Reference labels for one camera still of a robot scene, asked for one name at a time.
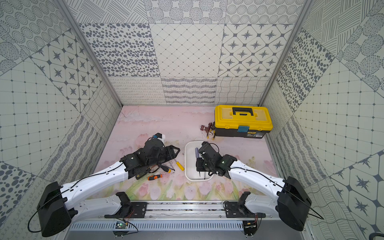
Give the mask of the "clear purple screwdriver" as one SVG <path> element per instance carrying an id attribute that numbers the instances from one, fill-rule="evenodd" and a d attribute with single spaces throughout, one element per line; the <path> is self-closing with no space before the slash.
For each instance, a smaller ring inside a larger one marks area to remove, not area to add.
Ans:
<path id="1" fill-rule="evenodd" d="M 200 154 L 199 154 L 199 149 L 198 148 L 195 148 L 195 155 L 196 155 L 196 171 L 199 173 L 199 176 L 200 176 L 201 175 L 200 174 L 200 170 L 199 170 Z"/>

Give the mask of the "yellow slim screwdriver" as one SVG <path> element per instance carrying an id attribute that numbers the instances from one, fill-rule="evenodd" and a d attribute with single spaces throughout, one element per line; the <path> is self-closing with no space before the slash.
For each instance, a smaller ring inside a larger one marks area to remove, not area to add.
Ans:
<path id="1" fill-rule="evenodd" d="M 179 169 L 180 169 L 181 171 L 184 171 L 184 170 L 185 170 L 185 168 L 183 167 L 183 165 L 182 165 L 180 162 L 178 162 L 177 160 L 174 160 L 174 162 L 176 163 L 176 165 L 179 167 Z"/>

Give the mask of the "small orange black screwdriver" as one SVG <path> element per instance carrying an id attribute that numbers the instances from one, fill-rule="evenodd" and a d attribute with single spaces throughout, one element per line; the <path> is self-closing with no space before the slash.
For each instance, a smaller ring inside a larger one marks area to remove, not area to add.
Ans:
<path id="1" fill-rule="evenodd" d="M 170 175 L 172 175 L 172 173 L 152 175 L 152 176 L 148 177 L 148 181 L 154 181 L 154 180 L 157 180 L 157 179 L 160 179 L 160 178 L 164 178 L 164 177 L 170 176 Z"/>

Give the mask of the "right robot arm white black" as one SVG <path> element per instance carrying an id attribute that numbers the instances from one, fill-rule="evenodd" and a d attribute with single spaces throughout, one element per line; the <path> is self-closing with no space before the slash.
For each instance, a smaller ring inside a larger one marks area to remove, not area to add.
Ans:
<path id="1" fill-rule="evenodd" d="M 209 176 L 240 181 L 262 192 L 272 200 L 273 210 L 287 226 L 300 232 L 304 230 L 312 201 L 297 179 L 282 179 L 257 171 L 233 156 L 220 155 L 208 142 L 203 142 L 198 152 L 203 159 L 198 162 L 198 170 Z"/>

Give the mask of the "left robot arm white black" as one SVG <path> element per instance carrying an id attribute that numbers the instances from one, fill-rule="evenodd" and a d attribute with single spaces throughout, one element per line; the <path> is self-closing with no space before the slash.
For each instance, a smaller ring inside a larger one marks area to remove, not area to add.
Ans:
<path id="1" fill-rule="evenodd" d="M 146 175 L 152 167 L 164 169 L 165 164 L 176 159 L 179 152 L 178 147 L 165 146 L 162 136 L 153 136 L 143 148 L 123 156 L 104 170 L 71 183 L 47 185 L 36 211 L 41 227 L 39 233 L 45 238 L 51 237 L 74 222 L 98 216 L 124 219 L 138 214 L 142 218 L 145 213 L 133 206 L 125 192 L 103 199 L 88 198 L 114 184 Z"/>

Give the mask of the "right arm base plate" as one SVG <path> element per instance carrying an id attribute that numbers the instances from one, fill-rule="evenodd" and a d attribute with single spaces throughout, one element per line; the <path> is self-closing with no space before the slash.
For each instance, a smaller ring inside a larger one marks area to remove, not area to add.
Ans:
<path id="1" fill-rule="evenodd" d="M 245 205 L 246 200 L 251 192 L 242 193 L 240 199 L 237 202 L 223 202 L 223 208 L 227 218 L 265 218 L 265 213 L 251 212 Z"/>

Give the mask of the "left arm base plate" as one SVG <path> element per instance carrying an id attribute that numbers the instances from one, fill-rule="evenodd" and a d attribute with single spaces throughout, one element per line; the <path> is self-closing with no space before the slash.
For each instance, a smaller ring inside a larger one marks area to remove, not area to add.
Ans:
<path id="1" fill-rule="evenodd" d="M 119 198 L 118 210 L 113 215 L 104 215 L 106 219 L 127 219 L 145 217 L 147 211 L 147 202 L 132 202 L 125 192 L 118 192 L 115 194 Z"/>

